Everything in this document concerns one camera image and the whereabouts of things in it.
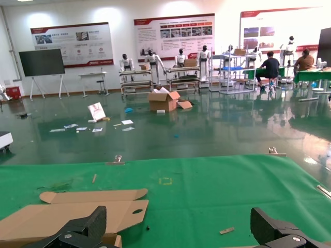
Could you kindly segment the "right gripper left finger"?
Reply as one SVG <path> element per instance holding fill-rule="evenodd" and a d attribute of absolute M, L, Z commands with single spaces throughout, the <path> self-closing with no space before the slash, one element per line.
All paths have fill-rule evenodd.
<path fill-rule="evenodd" d="M 113 247 L 114 245 L 105 243 L 102 240 L 106 233 L 106 226 L 106 207 L 98 206 L 91 215 L 84 218 L 70 220 L 57 233 L 34 243 L 27 244 L 25 247 Z"/>

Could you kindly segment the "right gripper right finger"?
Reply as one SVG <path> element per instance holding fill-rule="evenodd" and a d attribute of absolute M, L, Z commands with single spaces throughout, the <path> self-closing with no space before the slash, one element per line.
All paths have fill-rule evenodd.
<path fill-rule="evenodd" d="M 250 230 L 258 247 L 329 247 L 308 237 L 294 224 L 271 218 L 258 207 L 250 211 Z"/>

